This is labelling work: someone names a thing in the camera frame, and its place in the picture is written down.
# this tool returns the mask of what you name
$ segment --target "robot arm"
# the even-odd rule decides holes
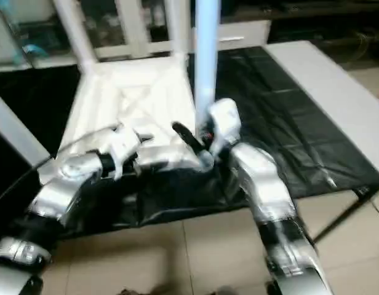
[[[239,143],[240,118],[234,101],[218,101],[211,107],[210,115],[215,138],[210,150],[217,156],[224,147],[230,149],[228,167],[236,187],[246,194],[265,246],[273,279],[269,294],[332,295],[273,157],[262,149]]]
[[[29,205],[14,236],[0,241],[0,295],[38,295],[37,274],[50,261],[50,251],[75,215],[83,189],[102,178],[119,179],[133,161],[142,139],[131,129],[110,131],[98,151],[67,159]]]
[[[266,249],[273,278],[269,294],[331,295],[274,159],[261,149],[238,143],[241,122],[232,100],[215,103],[210,117],[210,152],[181,126],[174,129],[192,146],[205,167],[212,167],[214,161],[221,160],[221,152],[229,150],[229,169],[246,193]],[[6,262],[0,265],[0,295],[40,294],[42,282],[34,274],[50,260],[50,250],[73,217],[82,190],[102,178],[119,179],[123,164],[134,160],[141,143],[132,129],[120,128],[111,132],[99,151],[70,158],[61,166],[57,176],[30,204],[23,231],[0,242],[0,260]]]

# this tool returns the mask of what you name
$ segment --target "black tarp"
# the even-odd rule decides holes
[[[76,65],[0,73],[0,97],[49,152],[57,152],[79,79]],[[0,136],[0,195],[29,168]],[[0,230],[39,188],[38,174],[32,173],[0,201]]]
[[[193,56],[189,63],[193,86]],[[242,140],[265,149],[276,159],[293,198],[379,183],[378,172],[366,158],[262,48],[219,53],[216,97],[235,100],[242,120]],[[131,176],[116,183],[103,181],[85,194],[89,211],[66,236],[246,206],[242,192],[226,196],[222,187],[216,171],[177,170]],[[19,197],[7,196],[12,200]]]

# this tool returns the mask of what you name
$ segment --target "tile floor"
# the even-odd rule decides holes
[[[379,96],[379,68],[351,74]],[[355,200],[352,192],[299,201],[311,235]],[[318,244],[335,295],[379,294],[379,214],[367,205]],[[62,242],[43,295],[205,295],[231,286],[266,295],[263,248],[247,209]]]

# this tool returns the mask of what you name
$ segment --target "white cabinet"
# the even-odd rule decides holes
[[[218,50],[265,45],[268,41],[269,20],[221,24],[218,28]],[[193,48],[196,45],[196,28],[193,28]]]
[[[11,0],[11,17],[16,23],[45,22],[55,15],[55,9],[46,0]]]

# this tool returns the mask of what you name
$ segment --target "metal rod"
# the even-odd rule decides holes
[[[215,99],[217,42],[221,0],[196,1],[195,107],[196,134],[207,122]]]
[[[31,165],[35,166],[50,156],[50,153],[25,127],[23,122],[0,97],[0,134]],[[42,183],[49,180],[55,171],[54,161],[38,169]]]
[[[73,0],[54,0],[54,4],[80,68],[85,71],[98,60],[80,19],[79,8]]]
[[[115,3],[131,56],[134,58],[147,57],[151,38],[143,21],[143,7],[140,0],[115,0]]]
[[[361,194],[359,199],[351,204],[344,212],[337,216],[328,226],[321,230],[319,234],[313,239],[314,243],[318,243],[323,238],[325,238],[331,231],[340,226],[344,221],[346,221],[355,212],[361,209],[368,201],[370,201],[375,195],[379,193],[379,186],[373,187],[365,194]]]
[[[172,41],[172,55],[185,67],[190,39],[189,0],[165,0],[167,28]]]

